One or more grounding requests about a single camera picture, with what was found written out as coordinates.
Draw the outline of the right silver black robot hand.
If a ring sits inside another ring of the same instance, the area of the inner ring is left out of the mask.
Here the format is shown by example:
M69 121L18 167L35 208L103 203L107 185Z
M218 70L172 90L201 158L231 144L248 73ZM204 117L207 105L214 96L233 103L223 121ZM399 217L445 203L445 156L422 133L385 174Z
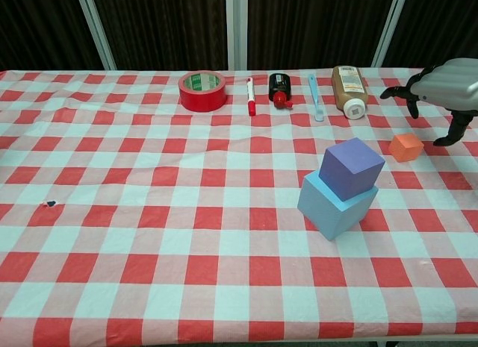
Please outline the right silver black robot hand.
M423 69L404 86L389 87L381 99L398 97L406 101L412 118L419 116L417 103L427 102L451 112L447 135L434 146L451 146L463 138L470 122L477 117L477 59L455 58Z

